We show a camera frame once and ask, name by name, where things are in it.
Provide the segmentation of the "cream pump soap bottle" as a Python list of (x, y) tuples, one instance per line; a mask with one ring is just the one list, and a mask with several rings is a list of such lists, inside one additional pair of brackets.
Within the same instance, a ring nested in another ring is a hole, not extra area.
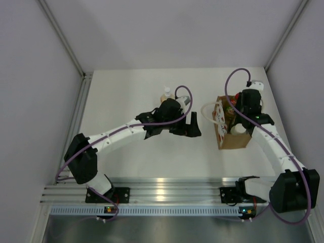
[(171, 92), (170, 87), (165, 87), (164, 88), (164, 93), (160, 97), (160, 102), (163, 103), (167, 99), (175, 99), (174, 94)]

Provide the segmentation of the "burlap canvas bag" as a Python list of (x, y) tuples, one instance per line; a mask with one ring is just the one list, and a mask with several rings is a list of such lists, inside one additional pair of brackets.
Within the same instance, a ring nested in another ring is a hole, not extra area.
[(232, 135), (230, 133), (231, 128), (235, 125), (234, 123), (238, 121), (238, 117), (232, 122), (225, 121), (225, 96), (218, 96), (217, 102), (218, 105), (215, 105), (214, 111), (212, 112), (212, 117), (214, 120), (219, 122), (219, 124), (214, 124), (218, 149), (241, 149), (246, 148), (249, 143), (251, 136), (246, 132), (242, 135)]

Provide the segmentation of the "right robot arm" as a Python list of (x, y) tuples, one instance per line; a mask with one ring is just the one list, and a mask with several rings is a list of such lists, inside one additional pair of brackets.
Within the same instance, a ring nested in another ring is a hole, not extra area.
[(235, 189), (236, 197), (248, 201), (256, 196), (269, 202), (277, 213), (313, 209), (317, 200), (319, 173), (315, 169), (307, 169), (285, 145), (272, 118), (262, 112), (258, 90), (245, 89), (236, 97), (239, 123), (262, 148), (276, 176), (274, 182), (259, 176), (240, 178)]

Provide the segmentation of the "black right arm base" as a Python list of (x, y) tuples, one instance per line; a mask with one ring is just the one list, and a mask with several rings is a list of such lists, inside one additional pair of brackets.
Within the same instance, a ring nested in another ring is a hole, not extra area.
[(229, 206), (235, 206), (240, 202), (240, 199), (237, 195), (237, 190), (235, 187), (220, 187), (220, 197), (223, 204)]

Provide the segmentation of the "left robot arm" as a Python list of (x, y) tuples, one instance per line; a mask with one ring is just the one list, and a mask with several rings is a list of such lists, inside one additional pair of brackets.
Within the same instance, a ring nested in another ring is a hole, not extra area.
[(141, 113), (115, 130), (89, 137), (79, 133), (68, 147), (64, 161), (77, 184), (86, 185), (107, 203), (114, 198), (115, 187), (107, 175), (98, 171), (99, 155), (159, 135), (163, 130), (177, 136), (200, 137), (197, 113), (191, 107), (188, 96), (168, 98), (153, 111)]

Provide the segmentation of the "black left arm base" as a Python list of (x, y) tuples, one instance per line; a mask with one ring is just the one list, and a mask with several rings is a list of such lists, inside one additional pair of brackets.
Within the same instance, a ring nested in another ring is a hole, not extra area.
[[(103, 196), (110, 199), (115, 204), (128, 204), (130, 200), (130, 188), (116, 187), (114, 192), (107, 192)], [(91, 189), (87, 189), (85, 202), (89, 204), (108, 203), (106, 199), (100, 197)]]

